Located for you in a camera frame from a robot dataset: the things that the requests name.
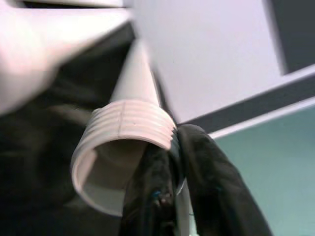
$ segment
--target teal wall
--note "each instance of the teal wall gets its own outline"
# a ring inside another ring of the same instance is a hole
[[[315,236],[315,107],[216,141],[275,236]]]

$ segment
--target black trim strip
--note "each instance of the black trim strip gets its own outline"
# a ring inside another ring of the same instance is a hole
[[[185,123],[211,133],[314,96],[315,75],[312,75]]]

